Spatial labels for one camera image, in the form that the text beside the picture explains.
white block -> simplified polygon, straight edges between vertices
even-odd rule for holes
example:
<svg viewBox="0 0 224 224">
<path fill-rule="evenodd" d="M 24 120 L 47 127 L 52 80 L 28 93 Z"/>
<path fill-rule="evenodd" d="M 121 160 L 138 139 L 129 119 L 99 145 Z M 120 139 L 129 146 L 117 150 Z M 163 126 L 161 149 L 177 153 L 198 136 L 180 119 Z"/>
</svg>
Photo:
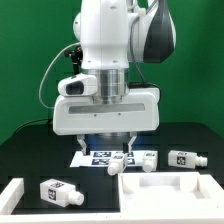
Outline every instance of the white block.
<svg viewBox="0 0 224 224">
<path fill-rule="evenodd" d="M 23 194 L 23 178 L 13 178 L 0 195 L 0 215 L 10 215 Z"/>
<path fill-rule="evenodd" d="M 150 173 L 151 171 L 156 171 L 158 163 L 158 152 L 157 151 L 145 151 L 145 154 L 142 159 L 142 169 L 146 173 Z"/>
<path fill-rule="evenodd" d="M 75 185 L 55 179 L 40 184 L 40 197 L 62 207 L 69 204 L 81 205 L 84 202 L 84 195 L 76 191 Z"/>
</svg>

white container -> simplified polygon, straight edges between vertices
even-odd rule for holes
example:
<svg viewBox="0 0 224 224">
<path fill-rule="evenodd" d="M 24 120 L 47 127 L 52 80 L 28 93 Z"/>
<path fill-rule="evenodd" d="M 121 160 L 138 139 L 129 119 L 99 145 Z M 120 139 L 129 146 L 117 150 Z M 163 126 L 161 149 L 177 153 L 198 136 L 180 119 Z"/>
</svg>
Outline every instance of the white container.
<svg viewBox="0 0 224 224">
<path fill-rule="evenodd" d="M 142 159 L 142 169 L 146 173 L 156 171 L 158 163 L 158 152 L 157 151 L 145 151 L 145 154 Z"/>
<path fill-rule="evenodd" d="M 50 179 L 40 184 L 41 199 L 66 207 L 69 204 L 81 205 L 84 195 L 76 191 L 75 185 L 55 179 Z"/>
<path fill-rule="evenodd" d="M 181 152 L 171 150 L 168 155 L 168 165 L 195 169 L 196 166 L 207 166 L 208 159 L 198 157 L 194 152 Z"/>
<path fill-rule="evenodd" d="M 127 154 L 118 152 L 110 159 L 107 172 L 110 176 L 114 176 L 115 174 L 122 173 L 126 167 Z"/>
</svg>

cable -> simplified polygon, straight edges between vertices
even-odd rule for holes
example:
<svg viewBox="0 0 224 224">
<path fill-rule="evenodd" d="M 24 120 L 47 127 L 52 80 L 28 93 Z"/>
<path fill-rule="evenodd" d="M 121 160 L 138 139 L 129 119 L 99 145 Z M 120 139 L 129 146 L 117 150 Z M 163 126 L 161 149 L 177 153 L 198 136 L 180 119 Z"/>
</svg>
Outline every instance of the cable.
<svg viewBox="0 0 224 224">
<path fill-rule="evenodd" d="M 147 9 L 146 14 L 148 14 L 148 13 L 152 10 L 152 8 L 153 8 L 154 5 L 157 3 L 157 1 L 158 1 L 158 0 L 154 0 L 154 2 L 153 2 L 153 3 L 149 6 L 149 8 Z M 144 77 L 144 75 L 143 75 L 143 73 L 142 73 L 142 70 L 141 70 L 139 64 L 138 64 L 138 63 L 136 62 L 136 60 L 135 60 L 134 46 L 133 46 L 133 45 L 134 45 L 134 44 L 133 44 L 133 39 L 134 39 L 134 28 L 135 28 L 136 23 L 139 22 L 139 19 L 140 19 L 140 17 L 137 16 L 137 17 L 134 19 L 134 21 L 133 21 L 133 23 L 132 23 L 132 25 L 131 25 L 131 33 L 130 33 L 130 53 L 131 53 L 131 60 L 132 60 L 132 62 L 133 62 L 133 64 L 134 64 L 134 66 L 135 66 L 135 68 L 136 68 L 136 70 L 137 70 L 137 72 L 138 72 L 138 74 L 139 74 L 139 76 L 140 76 L 140 78 L 141 78 L 143 84 L 144 84 L 144 83 L 146 83 L 146 80 L 145 80 L 145 77 Z"/>
<path fill-rule="evenodd" d="M 25 126 L 29 125 L 29 124 L 32 124 L 32 123 L 36 123 L 36 122 L 41 122 L 41 121 L 48 121 L 47 123 L 50 124 L 52 122 L 52 118 L 45 118 L 45 119 L 38 119 L 38 120 L 33 120 L 33 121 L 29 121 L 29 122 L 26 122 L 22 125 L 20 125 L 15 131 L 14 131 L 14 134 L 16 134 L 18 131 L 20 131 L 22 128 L 24 128 Z"/>
<path fill-rule="evenodd" d="M 61 51 L 57 54 L 57 56 L 54 58 L 54 60 L 53 60 L 53 61 L 51 62 L 51 64 L 48 66 L 48 68 L 47 68 L 47 70 L 46 70 L 46 72 L 45 72 L 45 74 L 44 74 L 44 77 L 43 77 L 43 79 L 42 79 L 42 81 L 41 81 L 41 83 L 40 83 L 40 88 L 39 88 L 39 101 L 40 101 L 40 103 L 41 103 L 45 108 L 47 108 L 47 109 L 51 109 L 51 110 L 54 109 L 54 107 L 49 107 L 49 106 L 47 106 L 47 105 L 43 102 L 43 99 L 42 99 L 42 89 L 43 89 L 43 85 L 44 85 L 44 82 L 45 82 L 45 80 L 46 80 L 46 78 L 47 78 L 47 76 L 48 76 L 48 73 L 49 73 L 50 70 L 51 70 L 51 67 L 52 67 L 52 66 L 54 65 L 54 63 L 58 60 L 58 58 L 60 57 L 60 55 L 61 55 L 62 53 L 64 53 L 65 50 L 69 49 L 70 47 L 74 47 L 74 46 L 78 46 L 78 45 L 80 45 L 80 43 L 71 44 L 71 45 L 65 47 L 63 50 L 61 50 Z"/>
</svg>

white object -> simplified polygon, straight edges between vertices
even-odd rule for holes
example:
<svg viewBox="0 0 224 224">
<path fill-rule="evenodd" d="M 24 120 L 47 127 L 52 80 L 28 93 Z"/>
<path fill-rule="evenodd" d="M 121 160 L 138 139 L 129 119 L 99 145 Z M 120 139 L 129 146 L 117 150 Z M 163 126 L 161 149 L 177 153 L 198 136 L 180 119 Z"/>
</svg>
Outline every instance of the white object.
<svg viewBox="0 0 224 224">
<path fill-rule="evenodd" d="M 216 206 L 217 202 L 223 199 L 224 191 L 218 183 L 210 175 L 198 175 L 198 189 L 196 192 L 186 194 L 179 190 L 180 177 L 186 173 L 127 173 L 118 175 L 119 200 L 121 212 L 117 213 L 85 213 L 85 214 L 44 214 L 44 215 L 0 215 L 0 224 L 18 224 L 18 223 L 60 223 L 60 224 L 80 224 L 80 223 L 120 223 L 120 224 L 223 224 L 224 223 L 224 208 Z M 139 190 L 134 194 L 125 193 L 122 191 L 122 177 L 135 176 L 139 178 Z M 147 201 L 149 197 L 144 197 L 144 191 L 147 192 L 149 186 L 153 187 L 152 192 L 158 193 L 154 196 L 157 201 Z M 172 191 L 171 196 L 178 197 L 180 194 L 181 200 L 176 200 L 176 204 L 171 201 L 166 201 L 166 193 Z M 20 194 L 19 188 L 15 191 L 15 195 Z M 144 203 L 140 200 L 137 203 L 132 203 L 132 198 L 138 199 L 140 196 Z M 162 207 L 158 207 L 159 201 L 165 201 Z M 11 201 L 6 202 L 6 207 L 11 205 Z"/>
<path fill-rule="evenodd" d="M 195 169 L 196 166 L 207 166 L 206 157 L 198 157 L 194 152 L 182 152 L 171 150 L 168 155 L 169 166 Z"/>
<path fill-rule="evenodd" d="M 157 88 L 131 89 L 120 104 L 113 105 L 95 105 L 92 97 L 59 96 L 53 129 L 58 135 L 155 130 L 159 125 L 158 101 Z"/>
<path fill-rule="evenodd" d="M 84 195 L 76 191 L 75 185 L 55 179 L 50 179 L 40 184 L 41 199 L 66 207 L 69 204 L 81 205 Z"/>
<path fill-rule="evenodd" d="M 197 173 L 186 173 L 180 176 L 180 189 L 184 192 L 195 192 L 198 188 L 198 175 Z"/>
<path fill-rule="evenodd" d="M 122 173 L 127 167 L 127 154 L 118 152 L 109 160 L 107 172 L 110 176 Z"/>
<path fill-rule="evenodd" d="M 197 184 L 192 191 L 183 191 L 181 179 L 189 180 L 190 177 L 191 181 L 194 180 L 192 182 L 195 184 L 196 180 Z M 138 179 L 138 190 L 129 191 L 127 186 L 134 179 Z M 147 214 L 163 214 L 164 219 L 164 214 L 169 214 L 169 217 L 173 214 L 173 219 L 176 220 L 184 212 L 186 214 L 186 211 L 188 214 L 186 218 L 202 214 L 202 211 L 208 216 L 216 212 L 220 214 L 224 212 L 221 203 L 224 190 L 210 175 L 200 175 L 197 172 L 121 173 L 118 174 L 118 185 L 122 214 L 138 217 L 146 217 Z"/>
<path fill-rule="evenodd" d="M 124 176 L 122 181 L 125 193 L 136 193 L 140 188 L 140 180 L 138 176 Z"/>
<path fill-rule="evenodd" d="M 83 0 L 80 24 L 75 33 L 79 36 L 80 32 L 83 69 L 129 68 L 126 1 Z"/>
<path fill-rule="evenodd" d="M 11 215 L 23 194 L 23 178 L 13 178 L 0 195 L 0 220 L 1 215 Z"/>
<path fill-rule="evenodd" d="M 83 88 L 79 94 L 68 94 L 68 87 L 77 88 L 81 85 Z M 95 75 L 78 74 L 75 77 L 63 79 L 58 84 L 58 92 L 62 96 L 91 96 L 97 92 L 97 79 Z"/>
<path fill-rule="evenodd" d="M 145 154 L 142 159 L 142 169 L 146 173 L 156 171 L 157 163 L 158 163 L 158 152 L 151 150 L 145 151 Z"/>
<path fill-rule="evenodd" d="M 113 157 L 113 155 L 118 151 L 102 151 L 102 157 L 96 157 L 95 155 L 99 151 L 90 151 L 90 155 L 84 155 L 82 151 L 76 151 L 70 167 L 108 167 L 108 160 Z M 142 157 L 145 151 L 143 150 L 132 150 L 131 154 L 128 156 L 128 167 L 142 166 Z"/>
</svg>

metal bracket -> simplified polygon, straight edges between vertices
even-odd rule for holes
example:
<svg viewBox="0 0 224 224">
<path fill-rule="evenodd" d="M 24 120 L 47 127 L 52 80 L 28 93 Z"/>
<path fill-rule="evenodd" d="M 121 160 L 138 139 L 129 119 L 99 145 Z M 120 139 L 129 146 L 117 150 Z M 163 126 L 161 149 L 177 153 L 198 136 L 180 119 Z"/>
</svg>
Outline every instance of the metal bracket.
<svg viewBox="0 0 224 224">
<path fill-rule="evenodd" d="M 86 155 L 87 145 L 86 145 L 84 139 L 85 139 L 85 135 L 77 135 L 77 141 L 82 146 L 82 153 L 85 156 Z"/>
<path fill-rule="evenodd" d="M 137 138 L 137 132 L 130 132 L 131 140 L 128 143 L 128 152 L 130 153 L 132 150 L 132 144 L 134 143 L 135 139 Z"/>
</svg>

